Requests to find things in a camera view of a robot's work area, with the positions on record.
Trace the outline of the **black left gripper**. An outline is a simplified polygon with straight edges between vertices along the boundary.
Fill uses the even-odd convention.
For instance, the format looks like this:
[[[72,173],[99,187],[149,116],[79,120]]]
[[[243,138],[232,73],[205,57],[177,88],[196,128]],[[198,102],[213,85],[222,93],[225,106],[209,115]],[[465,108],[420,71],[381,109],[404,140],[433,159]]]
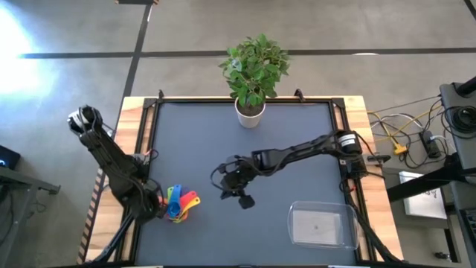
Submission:
[[[163,219],[167,216],[167,208],[160,208],[160,202],[168,203],[167,196],[164,196],[160,184],[154,179],[148,179],[145,184],[139,185],[140,205],[136,222],[141,225],[158,217]]]

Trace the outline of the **black device with blue light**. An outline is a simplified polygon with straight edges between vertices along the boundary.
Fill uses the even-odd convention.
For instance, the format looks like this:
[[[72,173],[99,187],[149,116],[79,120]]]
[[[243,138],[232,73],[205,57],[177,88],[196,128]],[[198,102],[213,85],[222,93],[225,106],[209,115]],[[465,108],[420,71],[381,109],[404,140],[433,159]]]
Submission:
[[[20,159],[19,153],[0,145],[0,167],[15,170]]]

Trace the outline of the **black stand beam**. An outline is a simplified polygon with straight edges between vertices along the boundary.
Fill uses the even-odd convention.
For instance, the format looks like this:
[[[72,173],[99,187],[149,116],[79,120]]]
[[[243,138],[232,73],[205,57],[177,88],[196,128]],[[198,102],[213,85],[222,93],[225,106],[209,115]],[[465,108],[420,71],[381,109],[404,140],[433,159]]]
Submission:
[[[426,191],[441,188],[450,182],[465,182],[466,178],[458,173],[455,167],[442,167],[407,182],[387,189],[389,202],[403,200],[423,194]]]

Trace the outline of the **yellow measuring cup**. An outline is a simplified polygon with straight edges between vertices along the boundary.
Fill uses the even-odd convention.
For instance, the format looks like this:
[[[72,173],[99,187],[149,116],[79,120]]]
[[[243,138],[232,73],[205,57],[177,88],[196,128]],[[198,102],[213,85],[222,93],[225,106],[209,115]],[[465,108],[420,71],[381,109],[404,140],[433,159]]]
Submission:
[[[185,221],[188,217],[189,210],[201,202],[199,197],[182,197],[180,201],[182,210],[180,215],[173,219],[174,223]]]

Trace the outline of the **grey metal stand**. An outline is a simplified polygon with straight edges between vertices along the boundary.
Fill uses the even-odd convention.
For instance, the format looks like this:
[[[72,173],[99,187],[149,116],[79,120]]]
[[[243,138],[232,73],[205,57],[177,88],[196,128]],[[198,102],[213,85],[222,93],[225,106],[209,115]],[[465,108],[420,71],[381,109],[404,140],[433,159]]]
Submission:
[[[35,188],[47,191],[49,194],[58,194],[60,191],[59,185],[52,185],[51,183],[44,182],[41,179],[35,179],[31,176],[24,175],[7,167],[0,167],[0,178],[6,179],[7,181],[33,186]]]

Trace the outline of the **black power strip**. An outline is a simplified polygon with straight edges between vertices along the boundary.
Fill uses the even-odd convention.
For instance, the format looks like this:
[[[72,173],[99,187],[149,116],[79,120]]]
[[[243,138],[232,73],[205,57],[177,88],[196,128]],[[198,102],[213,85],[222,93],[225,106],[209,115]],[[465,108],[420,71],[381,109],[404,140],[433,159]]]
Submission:
[[[422,145],[430,159],[437,159],[441,157],[441,152],[437,146],[436,141],[433,138],[433,134],[429,130],[425,130],[419,133]]]

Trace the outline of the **white board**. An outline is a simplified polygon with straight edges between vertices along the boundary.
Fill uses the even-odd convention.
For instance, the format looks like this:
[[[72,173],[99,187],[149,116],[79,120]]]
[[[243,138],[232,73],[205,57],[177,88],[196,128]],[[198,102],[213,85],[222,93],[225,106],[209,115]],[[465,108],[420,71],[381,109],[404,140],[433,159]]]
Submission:
[[[443,195],[439,188],[403,199],[403,204],[408,216],[447,219]]]

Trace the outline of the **red measuring cup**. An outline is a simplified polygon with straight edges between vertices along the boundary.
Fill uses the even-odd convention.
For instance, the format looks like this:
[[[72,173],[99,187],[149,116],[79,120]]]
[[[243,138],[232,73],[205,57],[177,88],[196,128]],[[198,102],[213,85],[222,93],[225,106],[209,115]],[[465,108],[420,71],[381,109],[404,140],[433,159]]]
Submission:
[[[198,205],[200,203],[200,199],[195,191],[189,191],[180,197],[180,203],[182,211],[186,211],[193,206]]]

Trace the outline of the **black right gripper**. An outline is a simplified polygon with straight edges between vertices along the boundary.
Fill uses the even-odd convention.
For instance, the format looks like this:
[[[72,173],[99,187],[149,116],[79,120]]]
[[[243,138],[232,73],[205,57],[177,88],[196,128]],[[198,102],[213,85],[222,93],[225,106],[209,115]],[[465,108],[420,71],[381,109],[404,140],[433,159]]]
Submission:
[[[219,164],[217,171],[222,175],[217,185],[222,190],[220,199],[225,200],[233,197],[234,192],[237,192],[241,208],[252,208],[255,205],[255,201],[243,189],[259,174],[259,166],[260,157],[256,154],[251,156],[230,156],[225,163]]]

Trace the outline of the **clear plastic basket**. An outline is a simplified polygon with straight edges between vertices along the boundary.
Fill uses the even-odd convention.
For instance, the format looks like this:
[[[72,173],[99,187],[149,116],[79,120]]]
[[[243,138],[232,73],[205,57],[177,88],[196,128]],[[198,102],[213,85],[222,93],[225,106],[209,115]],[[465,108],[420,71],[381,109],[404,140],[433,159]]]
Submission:
[[[298,246],[356,250],[358,221],[350,205],[295,201],[287,220],[290,240]]]

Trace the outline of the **black frame leg strut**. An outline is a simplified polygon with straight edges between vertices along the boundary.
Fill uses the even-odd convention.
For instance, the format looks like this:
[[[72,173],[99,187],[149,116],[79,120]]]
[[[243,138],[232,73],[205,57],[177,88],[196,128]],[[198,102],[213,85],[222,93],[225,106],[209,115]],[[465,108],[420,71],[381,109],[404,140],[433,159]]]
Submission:
[[[123,240],[126,235],[127,230],[131,226],[132,222],[134,221],[134,217],[132,214],[128,214],[125,219],[122,221],[120,228],[115,233],[109,244],[103,249],[103,251],[94,259],[94,262],[107,262],[112,253],[118,247],[118,244]]]
[[[365,218],[358,210],[358,207],[353,202],[352,198],[349,198],[349,204],[353,207],[357,216],[358,223],[360,224],[364,233],[370,239],[371,243],[373,244],[377,252],[381,255],[384,262],[399,263],[400,260],[390,252],[390,250],[383,244],[383,242],[381,242],[377,234],[372,230],[369,223],[365,220]]]

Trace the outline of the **grey table mat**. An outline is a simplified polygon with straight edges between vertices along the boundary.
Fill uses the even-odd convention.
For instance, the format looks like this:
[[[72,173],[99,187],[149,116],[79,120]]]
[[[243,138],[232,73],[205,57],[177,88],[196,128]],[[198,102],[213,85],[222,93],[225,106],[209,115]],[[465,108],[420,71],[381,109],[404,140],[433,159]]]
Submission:
[[[216,167],[230,156],[282,149],[332,131],[326,104],[272,104],[259,125],[241,126],[231,103],[166,103],[155,134],[158,157],[151,177],[162,187],[184,186],[201,202],[182,223],[153,220],[141,227],[137,264],[308,265],[354,264],[350,250],[298,246],[287,217],[292,203],[342,204],[341,174],[332,156],[315,156],[258,177],[245,189],[255,204],[243,209],[236,197],[220,197]]]

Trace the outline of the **white plant pot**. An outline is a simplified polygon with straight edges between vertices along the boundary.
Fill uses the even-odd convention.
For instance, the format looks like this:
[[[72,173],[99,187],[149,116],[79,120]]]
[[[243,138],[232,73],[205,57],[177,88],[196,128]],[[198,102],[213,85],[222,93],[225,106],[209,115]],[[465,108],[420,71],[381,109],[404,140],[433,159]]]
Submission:
[[[260,112],[257,113],[256,115],[253,115],[253,116],[243,115],[239,111],[239,99],[238,98],[234,101],[234,108],[236,110],[238,121],[240,122],[240,124],[244,128],[251,129],[251,128],[256,127],[260,123],[261,118],[263,116],[263,113],[266,110],[266,105],[263,104],[263,108],[260,110]]]

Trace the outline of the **blue measuring cup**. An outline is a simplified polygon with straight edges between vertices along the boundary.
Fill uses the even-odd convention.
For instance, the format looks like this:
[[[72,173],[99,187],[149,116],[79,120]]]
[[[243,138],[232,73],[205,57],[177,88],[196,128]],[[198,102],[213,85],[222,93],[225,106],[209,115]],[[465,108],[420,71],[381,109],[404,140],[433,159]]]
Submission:
[[[167,213],[170,218],[176,218],[181,213],[181,185],[174,185],[173,194],[167,206]]]

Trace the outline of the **striped hazard tape strip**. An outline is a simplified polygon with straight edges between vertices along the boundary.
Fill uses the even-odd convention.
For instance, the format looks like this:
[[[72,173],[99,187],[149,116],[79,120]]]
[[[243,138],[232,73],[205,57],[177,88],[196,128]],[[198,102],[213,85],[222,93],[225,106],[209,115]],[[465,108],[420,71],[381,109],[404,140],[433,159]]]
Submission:
[[[103,174],[103,171],[101,169],[98,169],[94,181],[94,188],[89,204],[89,209],[86,214],[84,230],[79,245],[78,256],[76,259],[77,264],[84,264],[86,262],[86,256],[89,250],[89,244],[94,228],[94,222],[97,215],[97,210],[99,207],[101,192],[103,190],[105,178],[106,176]]]

